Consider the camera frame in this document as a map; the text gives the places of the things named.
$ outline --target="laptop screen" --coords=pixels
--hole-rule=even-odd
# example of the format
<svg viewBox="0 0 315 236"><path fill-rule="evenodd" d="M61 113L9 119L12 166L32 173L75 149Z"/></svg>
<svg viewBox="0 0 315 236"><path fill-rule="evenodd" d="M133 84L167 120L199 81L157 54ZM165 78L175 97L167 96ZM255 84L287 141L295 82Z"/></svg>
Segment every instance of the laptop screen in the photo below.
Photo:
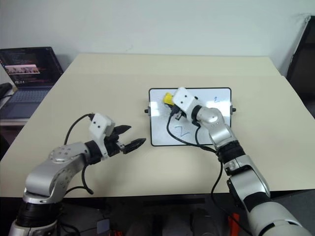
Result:
<svg viewBox="0 0 315 236"><path fill-rule="evenodd" d="M0 49L0 63L18 88L53 86L63 74L51 47Z"/></svg>

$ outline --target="laptop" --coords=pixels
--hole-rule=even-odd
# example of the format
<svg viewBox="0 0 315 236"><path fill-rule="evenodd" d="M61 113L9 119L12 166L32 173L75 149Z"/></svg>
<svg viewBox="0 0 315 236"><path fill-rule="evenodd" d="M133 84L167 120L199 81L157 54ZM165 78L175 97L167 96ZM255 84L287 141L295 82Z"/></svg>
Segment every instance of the laptop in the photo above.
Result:
<svg viewBox="0 0 315 236"><path fill-rule="evenodd" d="M18 89L0 109L0 119L30 118L63 74L51 47L0 49L0 64Z"/></svg>

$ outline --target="yellow object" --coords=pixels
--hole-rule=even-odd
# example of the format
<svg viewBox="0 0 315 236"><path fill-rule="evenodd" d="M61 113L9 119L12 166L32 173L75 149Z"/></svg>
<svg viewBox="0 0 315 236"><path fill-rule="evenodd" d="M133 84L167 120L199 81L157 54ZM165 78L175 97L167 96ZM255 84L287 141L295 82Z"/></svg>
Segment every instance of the yellow object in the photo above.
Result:
<svg viewBox="0 0 315 236"><path fill-rule="evenodd" d="M173 98L173 95L167 92L163 98L163 102L169 105L174 105L172 98Z"/></svg>

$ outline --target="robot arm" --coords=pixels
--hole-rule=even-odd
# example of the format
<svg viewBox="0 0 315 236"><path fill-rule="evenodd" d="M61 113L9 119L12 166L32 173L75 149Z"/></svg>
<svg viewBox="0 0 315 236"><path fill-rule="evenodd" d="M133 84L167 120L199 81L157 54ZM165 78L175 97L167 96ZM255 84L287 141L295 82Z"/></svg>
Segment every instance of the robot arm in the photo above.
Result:
<svg viewBox="0 0 315 236"><path fill-rule="evenodd" d="M172 101L189 121L208 129L219 161L230 176L229 190L235 201L245 208L253 235L311 235L286 208L271 201L266 180L245 154L217 108L202 106L185 88L177 89Z"/></svg>
<svg viewBox="0 0 315 236"><path fill-rule="evenodd" d="M146 139L137 139L128 145L121 144L119 135L130 128L128 125L115 127L109 117L95 114L89 127L91 141L54 149L47 160L28 175L23 202L9 235L50 235L56 228L60 202L78 172L120 151L127 154L145 142Z"/></svg>

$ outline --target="table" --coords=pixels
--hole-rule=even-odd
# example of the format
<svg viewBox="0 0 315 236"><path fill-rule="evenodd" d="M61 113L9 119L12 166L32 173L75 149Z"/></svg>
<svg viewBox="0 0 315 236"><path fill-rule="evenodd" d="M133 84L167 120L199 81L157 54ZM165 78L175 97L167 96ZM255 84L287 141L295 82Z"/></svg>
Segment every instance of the table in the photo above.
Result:
<svg viewBox="0 0 315 236"><path fill-rule="evenodd" d="M2 197L21 197L27 174L44 161L52 149L62 145L70 125L89 112L108 115L117 125L131 125L132 129L121 136L123 143L147 138L138 150L128 155L118 154L87 168L86 180L95 192L93 197L209 193L220 166L213 154L194 147L153 147L150 144L149 118L143 112L148 106L148 90L179 86L230 87L233 106L237 108L232 117L232 129L270 189L315 188L314 119L285 77L274 73L270 60L242 58L244 74L234 75L234 63L227 64L220 58L221 66L214 68L213 75L210 69L200 72L198 66L198 75L193 75L191 70L184 75L181 68L188 66L184 62L183 67L172 67L169 74L161 72L163 66L156 69L153 64L151 70L146 67L144 72L141 66L136 68L126 63L128 57L82 54L74 60L1 161ZM135 65L135 60L141 57L131 56L129 62ZM262 75L254 75L253 60L258 67L265 61L269 65L265 70L270 67L270 72L262 69ZM246 72L246 63L251 65L249 71L252 72ZM104 69L107 65L110 66L108 71ZM89 141L89 123L88 119L81 121L73 129L68 143ZM228 191L226 180L223 175L216 192ZM73 178L69 187L76 185L81 185L80 175ZM69 196L90 197L81 190Z"/></svg>

